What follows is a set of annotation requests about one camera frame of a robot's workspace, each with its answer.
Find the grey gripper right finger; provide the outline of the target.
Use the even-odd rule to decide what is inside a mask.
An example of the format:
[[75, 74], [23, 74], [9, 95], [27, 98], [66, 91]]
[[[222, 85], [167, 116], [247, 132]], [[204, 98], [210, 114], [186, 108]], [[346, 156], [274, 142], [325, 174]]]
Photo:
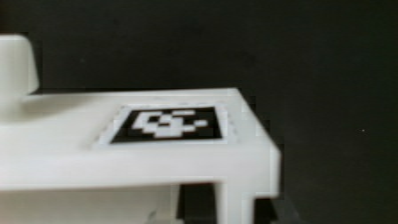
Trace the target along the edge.
[[302, 219], [288, 198], [254, 200], [254, 224], [302, 224]]

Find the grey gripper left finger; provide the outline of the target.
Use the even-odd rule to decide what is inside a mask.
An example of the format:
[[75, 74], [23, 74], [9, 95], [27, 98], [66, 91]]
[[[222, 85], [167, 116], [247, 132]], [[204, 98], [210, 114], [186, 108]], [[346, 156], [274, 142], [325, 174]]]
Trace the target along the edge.
[[218, 224], [217, 199], [211, 183], [179, 187], [176, 212], [170, 218], [151, 218], [146, 224]]

